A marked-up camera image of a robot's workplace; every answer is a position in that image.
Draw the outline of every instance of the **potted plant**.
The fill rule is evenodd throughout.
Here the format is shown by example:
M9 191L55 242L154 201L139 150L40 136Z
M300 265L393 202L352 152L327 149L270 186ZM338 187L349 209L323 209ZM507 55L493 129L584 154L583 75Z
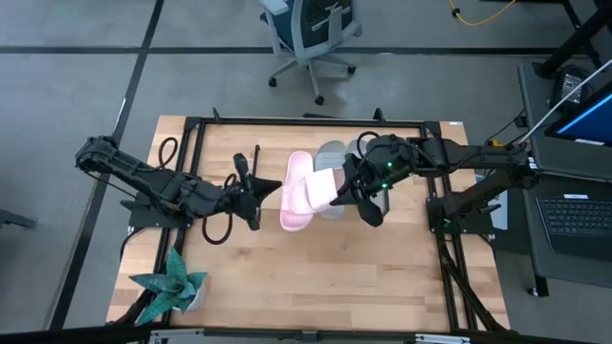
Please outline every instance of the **potted plant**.
M170 309L181 312L199 308L206 297L206 272L187 274L183 257L172 247L165 262L165 274L145 273L130 276L139 285L157 294L142 312L136 326L155 319Z

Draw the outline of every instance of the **wooden tabletop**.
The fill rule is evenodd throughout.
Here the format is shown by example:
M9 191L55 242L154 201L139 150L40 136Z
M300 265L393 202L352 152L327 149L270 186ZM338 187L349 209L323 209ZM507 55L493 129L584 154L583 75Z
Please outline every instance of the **wooden tabletop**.
M149 163L157 165L162 140L180 141L184 117L160 117ZM443 137L467 144L460 122L441 122ZM232 156L243 153L252 163L259 144L257 176L284 181L287 160L297 150L311 153L326 141L346 144L365 130L379 134L418 137L416 129L207 125L199 175L221 184L234 173ZM185 171L189 168L189 159ZM450 176L453 190L475 183L471 170ZM205 242L201 221L187 232L183 256L188 271L208 272L208 294L202 309L180 314L178 326L319 329L368 331L448 331L435 239L428 231L426 179L412 177L390 191L390 212L377 228L363 222L353 206L341 220L325 221L316 215L302 231L288 232L279 222L280 190L263 203L261 229L250 231L234 217L233 232L221 246ZM227 216L208 219L208 232L219 238ZM148 228L127 244L108 320L123 315L142 288L128 276L153 270L160 238ZM463 244L470 284L495 319L508 327L491 248L475 235ZM465 315L455 286L460 323Z

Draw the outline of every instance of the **floor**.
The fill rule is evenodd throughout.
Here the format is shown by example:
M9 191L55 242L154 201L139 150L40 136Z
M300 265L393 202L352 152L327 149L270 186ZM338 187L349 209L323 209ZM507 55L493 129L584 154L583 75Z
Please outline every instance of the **floor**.
M522 109L516 67L545 57L515 48L554 48L574 30L555 4L518 4L488 26L468 28L452 19L444 0L358 2L363 36L342 56L358 70L347 79L320 66L326 104L319 107L303 71L266 86L289 57L261 49L270 38L255 0L165 1L157 28L149 28L151 47L207 49L140 58L128 48L142 45L156 0L0 0L0 208L38 221L34 230L0 231L0 333L47 328L94 186L74 168L74 153L88 136L111 134L119 113L127 118L121 149L141 159L159 115L205 116L213 106L222 116L343 118L370 118L381 107L387 118L464 121L470 142L480 144ZM455 2L473 21L502 6ZM572 4L582 20L594 11L590 1ZM611 42L608 31L593 40L604 60L612 57ZM56 46L95 46L105 54L45 50ZM433 50L416 54L420 48ZM509 49L475 55L448 48ZM574 62L593 69L586 59ZM499 138L518 134L511 126ZM114 189L105 193L66 327L104 321L128 218L122 198ZM524 292L532 283L529 259L499 252L497 260L513 329L612 342L612 290L551 281L551 297L534 299Z

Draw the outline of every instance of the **blue screen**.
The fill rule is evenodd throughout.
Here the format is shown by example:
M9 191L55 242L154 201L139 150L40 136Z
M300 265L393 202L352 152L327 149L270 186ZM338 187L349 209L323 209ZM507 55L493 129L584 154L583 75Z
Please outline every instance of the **blue screen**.
M612 142L612 95L593 104L557 133L583 140Z

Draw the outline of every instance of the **plant pot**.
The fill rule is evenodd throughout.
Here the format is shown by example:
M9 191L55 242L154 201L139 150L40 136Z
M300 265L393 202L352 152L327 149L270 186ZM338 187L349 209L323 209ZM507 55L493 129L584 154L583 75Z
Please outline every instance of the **plant pot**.
M204 300L206 298L207 298L207 286L204 283L202 283L202 287L200 287L198 291L196 291L195 297L193 298L193 301L191 301L191 303L187 307L186 312L202 308L202 306L204 306ZM178 307L172 307L172 310L179 311L179 312L181 311L181 309Z

